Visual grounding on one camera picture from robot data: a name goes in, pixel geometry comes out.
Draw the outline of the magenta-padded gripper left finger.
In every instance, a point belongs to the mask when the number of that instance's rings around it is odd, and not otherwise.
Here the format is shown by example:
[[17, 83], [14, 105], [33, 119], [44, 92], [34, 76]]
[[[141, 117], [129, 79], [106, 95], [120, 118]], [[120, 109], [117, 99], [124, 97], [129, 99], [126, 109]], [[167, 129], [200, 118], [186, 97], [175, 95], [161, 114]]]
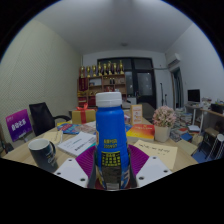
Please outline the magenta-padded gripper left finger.
[[92, 146], [77, 158], [68, 158], [54, 174], [83, 188], [95, 188], [96, 147]]

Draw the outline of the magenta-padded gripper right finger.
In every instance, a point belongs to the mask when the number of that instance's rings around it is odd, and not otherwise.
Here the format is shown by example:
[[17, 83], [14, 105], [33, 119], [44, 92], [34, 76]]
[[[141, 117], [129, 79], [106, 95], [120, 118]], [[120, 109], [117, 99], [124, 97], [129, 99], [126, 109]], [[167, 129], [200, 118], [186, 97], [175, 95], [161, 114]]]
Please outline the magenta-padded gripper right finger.
[[171, 174], [171, 171], [157, 156], [148, 156], [133, 145], [129, 146], [129, 153], [130, 186], [132, 188], [144, 187]]

